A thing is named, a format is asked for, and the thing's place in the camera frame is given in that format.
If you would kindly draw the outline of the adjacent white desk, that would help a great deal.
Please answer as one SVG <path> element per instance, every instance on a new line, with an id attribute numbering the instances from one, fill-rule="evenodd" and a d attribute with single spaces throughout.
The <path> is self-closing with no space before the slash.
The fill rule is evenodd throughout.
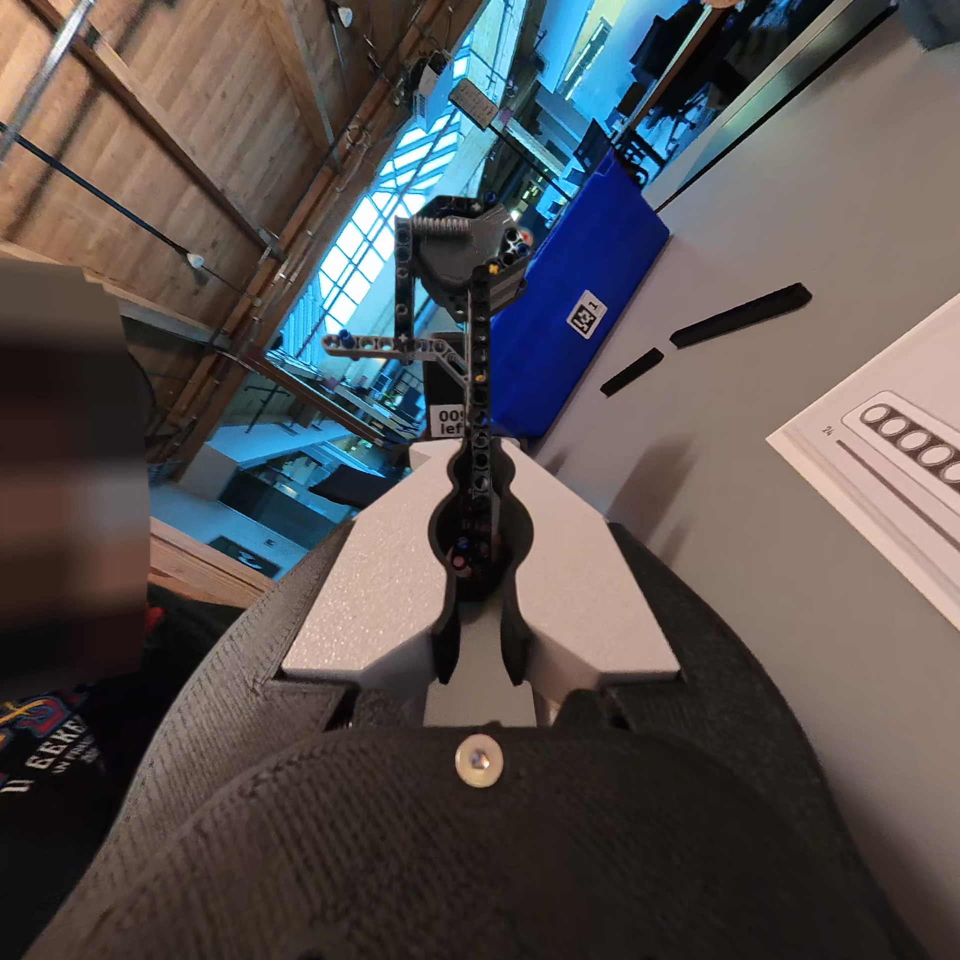
<path id="1" fill-rule="evenodd" d="M 654 176 L 644 198 L 662 210 L 820 72 L 893 14 L 898 2 L 835 1 Z"/>

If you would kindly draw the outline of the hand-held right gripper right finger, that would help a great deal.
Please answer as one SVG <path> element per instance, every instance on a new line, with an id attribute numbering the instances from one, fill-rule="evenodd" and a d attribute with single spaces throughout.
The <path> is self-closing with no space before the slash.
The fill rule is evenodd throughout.
<path id="1" fill-rule="evenodd" d="M 493 458 L 505 561 L 500 648 L 510 681 L 609 687 L 680 665 L 604 516 L 509 440 Z"/>

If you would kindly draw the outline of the long black toy beam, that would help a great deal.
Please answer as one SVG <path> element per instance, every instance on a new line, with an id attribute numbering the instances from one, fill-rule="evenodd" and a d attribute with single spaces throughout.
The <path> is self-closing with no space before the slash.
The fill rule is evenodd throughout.
<path id="1" fill-rule="evenodd" d="M 678 350 L 687 349 L 793 313 L 812 299 L 803 283 L 794 283 L 683 327 L 671 334 L 669 341 Z"/>

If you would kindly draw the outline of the blue plastic bin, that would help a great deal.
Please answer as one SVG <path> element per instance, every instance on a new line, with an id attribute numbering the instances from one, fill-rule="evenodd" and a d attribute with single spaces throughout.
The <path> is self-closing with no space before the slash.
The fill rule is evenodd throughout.
<path id="1" fill-rule="evenodd" d="M 494 431 L 546 435 L 670 237 L 608 150 L 538 246 L 526 289 L 490 326 Z"/>

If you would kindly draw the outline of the large paned window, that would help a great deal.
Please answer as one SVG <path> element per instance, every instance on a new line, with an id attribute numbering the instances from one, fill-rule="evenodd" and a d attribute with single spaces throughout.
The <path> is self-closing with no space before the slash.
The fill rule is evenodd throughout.
<path id="1" fill-rule="evenodd" d="M 354 205 L 313 277 L 291 308 L 272 352 L 318 370 L 327 335 L 374 330 L 393 272 L 395 222 L 419 213 L 438 192 L 467 121 L 452 104 L 427 129 L 408 126 Z"/>

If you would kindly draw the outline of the white instruction booklet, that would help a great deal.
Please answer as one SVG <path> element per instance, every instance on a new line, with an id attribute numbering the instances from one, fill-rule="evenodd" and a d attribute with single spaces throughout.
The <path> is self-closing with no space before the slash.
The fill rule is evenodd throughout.
<path id="1" fill-rule="evenodd" d="M 959 297 L 766 438 L 959 627 Z"/>

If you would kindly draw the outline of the black office chair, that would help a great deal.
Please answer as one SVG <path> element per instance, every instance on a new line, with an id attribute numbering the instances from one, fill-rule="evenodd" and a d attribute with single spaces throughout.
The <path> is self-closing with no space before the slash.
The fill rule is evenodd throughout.
<path id="1" fill-rule="evenodd" d="M 619 164 L 640 189 L 645 189 L 666 167 L 666 158 L 636 128 L 627 126 L 620 130 L 611 141 L 611 148 Z"/>

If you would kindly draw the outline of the grey desk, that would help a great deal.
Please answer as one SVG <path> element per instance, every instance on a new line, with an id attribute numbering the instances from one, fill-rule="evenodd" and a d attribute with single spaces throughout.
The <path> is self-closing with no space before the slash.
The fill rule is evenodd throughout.
<path id="1" fill-rule="evenodd" d="M 669 244 L 536 458 L 738 633 L 898 912 L 958 958 L 958 630 L 766 440 L 958 294 L 958 45 L 891 13 L 661 217 Z M 669 341 L 794 283 L 802 309 Z"/>

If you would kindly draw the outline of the short black toy beam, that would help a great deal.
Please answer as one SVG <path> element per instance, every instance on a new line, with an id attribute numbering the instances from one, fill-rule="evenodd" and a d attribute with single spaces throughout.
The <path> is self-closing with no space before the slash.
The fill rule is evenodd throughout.
<path id="1" fill-rule="evenodd" d="M 643 375 L 649 373 L 662 363 L 664 359 L 665 354 L 659 349 L 649 349 L 628 366 L 619 370 L 611 378 L 608 378 L 600 387 L 601 393 L 605 397 L 611 398 L 630 384 L 636 382 Z"/>

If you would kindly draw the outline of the metal ceiling pipe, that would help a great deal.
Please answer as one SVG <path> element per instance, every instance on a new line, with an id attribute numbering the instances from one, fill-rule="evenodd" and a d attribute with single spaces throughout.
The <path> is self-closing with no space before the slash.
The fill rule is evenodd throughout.
<path id="1" fill-rule="evenodd" d="M 53 39 L 49 50 L 34 70 L 25 91 L 19 97 L 12 114 L 2 125 L 1 166 L 5 165 L 9 154 L 18 143 L 24 126 L 41 101 L 72 45 L 85 29 L 97 3 L 97 1 L 78 1 L 70 9 L 69 14 L 60 14 L 54 9 L 52 2 L 46 2 L 53 11 Z"/>

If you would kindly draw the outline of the wooden parapet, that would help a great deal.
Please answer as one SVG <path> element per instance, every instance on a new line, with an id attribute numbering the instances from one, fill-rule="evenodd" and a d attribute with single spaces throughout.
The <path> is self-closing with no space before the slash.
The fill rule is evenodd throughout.
<path id="1" fill-rule="evenodd" d="M 198 602 L 247 609 L 274 581 L 150 517 L 149 583 Z"/>

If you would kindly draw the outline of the hanging grey sign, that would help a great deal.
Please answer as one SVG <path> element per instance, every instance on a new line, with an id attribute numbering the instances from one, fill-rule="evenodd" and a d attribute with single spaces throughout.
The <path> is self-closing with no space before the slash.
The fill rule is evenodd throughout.
<path id="1" fill-rule="evenodd" d="M 449 102 L 480 131 L 490 129 L 498 117 L 498 104 L 468 77 L 460 78 L 453 86 Z"/>

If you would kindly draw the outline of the black and grey toy assembly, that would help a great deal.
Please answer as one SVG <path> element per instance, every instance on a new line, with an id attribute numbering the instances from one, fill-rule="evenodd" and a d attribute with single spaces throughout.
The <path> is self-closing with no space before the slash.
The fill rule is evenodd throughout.
<path id="1" fill-rule="evenodd" d="M 530 246 L 506 208 L 490 198 L 440 196 L 394 221 L 393 334 L 342 329 L 321 338 L 331 356 L 440 366 L 461 390 L 462 446 L 452 500 L 440 509 L 440 557 L 461 598 L 484 597 L 495 581 L 492 319 L 526 289 Z M 417 337 L 416 285 L 461 327 L 463 346 Z"/>

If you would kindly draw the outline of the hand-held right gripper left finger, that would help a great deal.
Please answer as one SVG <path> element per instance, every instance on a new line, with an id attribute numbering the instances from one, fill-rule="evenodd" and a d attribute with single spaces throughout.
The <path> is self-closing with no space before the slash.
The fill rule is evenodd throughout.
<path id="1" fill-rule="evenodd" d="M 282 661 L 286 678 L 357 687 L 450 679 L 460 625 L 436 516 L 454 494 L 450 469 L 462 446 L 415 444 L 412 472 L 356 515 Z"/>

